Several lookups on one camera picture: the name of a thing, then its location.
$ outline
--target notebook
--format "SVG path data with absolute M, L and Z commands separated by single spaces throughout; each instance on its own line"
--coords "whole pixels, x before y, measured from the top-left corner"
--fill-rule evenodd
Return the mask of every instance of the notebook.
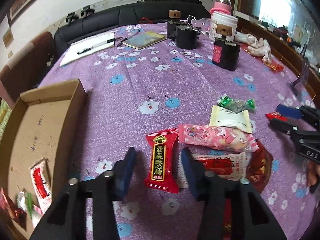
M 87 52 L 77 54 L 78 51 L 82 51 L 85 48 L 90 48 L 104 41 L 111 40 L 114 37 L 115 37 L 115 34 L 113 32 L 100 33 L 100 34 L 72 43 L 69 49 L 67 50 L 66 54 L 64 55 L 63 59 L 61 60 L 60 67 L 66 64 L 69 64 L 70 62 L 75 61 L 79 58 L 93 54 L 99 50 L 113 47 L 115 45 L 114 41 L 110 43 L 102 44 L 101 46 L 93 48 Z
M 143 49 L 145 47 L 149 47 L 153 44 L 163 41 L 166 38 L 166 35 L 158 34 L 153 31 L 148 31 L 138 33 L 137 35 L 134 35 L 131 38 L 124 41 L 122 44 L 134 49 Z

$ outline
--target table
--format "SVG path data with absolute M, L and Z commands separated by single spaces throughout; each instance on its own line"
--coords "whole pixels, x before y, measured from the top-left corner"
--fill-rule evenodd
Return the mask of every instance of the table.
M 125 26 L 115 29 L 116 36 L 130 36 L 138 29 L 165 33 L 166 24 Z M 212 63 L 213 45 L 209 39 L 202 36 L 198 43 L 195 50 L 179 49 L 171 40 L 142 50 L 114 47 L 64 67 L 59 67 L 64 54 L 61 56 L 41 86 L 79 78 L 88 95 L 78 122 L 70 176 L 95 178 L 122 159 L 128 147 L 135 147 L 140 154 L 129 193 L 124 201 L 114 202 L 120 237 L 194 240 L 203 203 L 197 203 L 188 189 L 171 194 L 143 186 L 151 157 L 145 135 L 180 123 L 208 124 L 212 105 L 225 93 L 232 98 L 254 98 L 257 108 L 250 114 L 256 124 L 253 135 L 275 159 L 261 196 L 288 240 L 299 239 L 310 224 L 316 204 L 306 187 L 307 160 L 294 153 L 286 135 L 268 127 L 265 117 L 280 103 L 301 105 L 286 85 L 296 79 L 295 75 L 288 68 L 282 74 L 273 73 L 243 50 L 237 69 L 230 72 Z M 304 103 L 313 105 L 302 89 Z M 300 121 L 297 125 L 306 127 Z M 178 145 L 173 173 L 184 146 Z M 191 150 L 202 154 L 210 151 L 200 147 Z M 89 202 L 88 239 L 92 239 L 91 215 Z

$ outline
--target pink label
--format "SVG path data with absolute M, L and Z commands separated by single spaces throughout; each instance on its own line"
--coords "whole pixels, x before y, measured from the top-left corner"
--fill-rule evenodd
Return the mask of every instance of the pink label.
M 215 45 L 213 47 L 212 59 L 214 62 L 220 63 L 222 47 Z

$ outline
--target white jar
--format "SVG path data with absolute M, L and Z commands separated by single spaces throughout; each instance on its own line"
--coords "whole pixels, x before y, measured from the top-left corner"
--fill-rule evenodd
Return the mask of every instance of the white jar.
M 223 24 L 223 25 L 232 27 L 232 35 L 226 37 L 227 41 L 232 42 L 235 38 L 237 23 L 238 23 L 238 19 L 236 17 L 233 17 L 225 13 L 214 12 L 211 16 L 211 22 L 210 22 L 210 32 L 209 32 L 210 40 L 214 41 L 214 38 L 222 38 L 221 34 L 216 33 L 216 29 L 218 24 Z

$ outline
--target brown candy wrapper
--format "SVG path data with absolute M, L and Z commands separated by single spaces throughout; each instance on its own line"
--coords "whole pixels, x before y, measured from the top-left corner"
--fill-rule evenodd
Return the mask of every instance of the brown candy wrapper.
M 0 207 L 22 228 L 26 228 L 26 213 L 13 203 L 4 193 L 3 188 L 0 190 Z
M 259 149 L 252 154 L 250 164 L 247 167 L 246 178 L 261 193 L 269 182 L 273 157 L 258 139 L 256 139 L 256 142 Z

